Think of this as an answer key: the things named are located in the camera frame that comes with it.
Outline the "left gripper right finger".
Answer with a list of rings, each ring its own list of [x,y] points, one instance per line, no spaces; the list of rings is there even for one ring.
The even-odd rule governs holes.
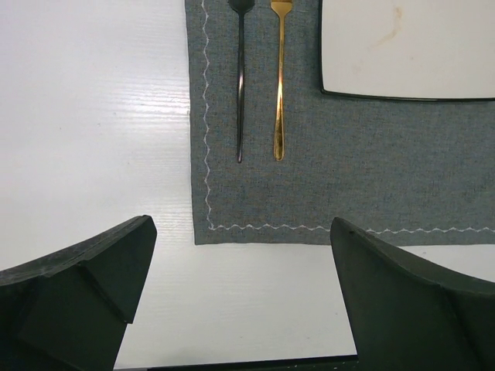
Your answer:
[[[330,242],[362,370],[492,370],[494,284],[336,217]]]

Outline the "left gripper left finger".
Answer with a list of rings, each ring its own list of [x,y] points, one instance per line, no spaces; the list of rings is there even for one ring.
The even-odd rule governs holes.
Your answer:
[[[157,229],[136,216],[1,272],[3,370],[112,370],[135,320]]]

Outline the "grey cloth placemat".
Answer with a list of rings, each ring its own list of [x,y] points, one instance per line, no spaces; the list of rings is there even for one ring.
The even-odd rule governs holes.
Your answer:
[[[494,242],[494,105],[367,100],[319,88],[319,4],[285,31],[285,157],[273,155],[278,17],[245,18],[244,148],[236,156],[238,17],[185,4],[194,240],[327,244],[340,217],[397,246]]]

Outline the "white rectangular plate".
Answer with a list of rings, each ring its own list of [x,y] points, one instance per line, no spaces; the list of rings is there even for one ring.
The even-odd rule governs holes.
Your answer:
[[[492,1],[322,1],[326,94],[494,99]]]

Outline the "copper coloured small object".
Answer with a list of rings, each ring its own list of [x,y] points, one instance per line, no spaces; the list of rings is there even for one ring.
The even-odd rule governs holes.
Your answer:
[[[275,131],[273,154],[276,161],[281,161],[285,157],[285,122],[284,122],[284,60],[285,60],[285,18],[290,13],[293,0],[273,0],[271,9],[279,19],[278,37],[278,88],[277,106],[275,115]]]

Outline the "black metal fork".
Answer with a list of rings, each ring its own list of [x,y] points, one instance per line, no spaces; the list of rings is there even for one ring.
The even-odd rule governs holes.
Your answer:
[[[229,6],[238,15],[238,48],[237,48],[237,162],[243,158],[244,139],[244,17],[254,8],[253,0],[229,0]]]

